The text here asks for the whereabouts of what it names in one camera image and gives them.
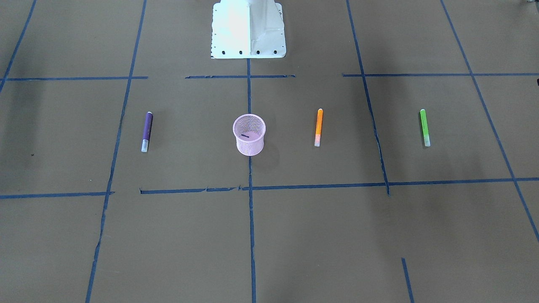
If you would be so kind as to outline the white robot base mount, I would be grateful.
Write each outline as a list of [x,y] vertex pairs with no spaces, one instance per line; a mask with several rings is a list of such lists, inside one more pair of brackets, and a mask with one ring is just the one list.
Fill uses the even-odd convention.
[[221,0],[212,8],[211,58],[284,58],[283,7],[273,0]]

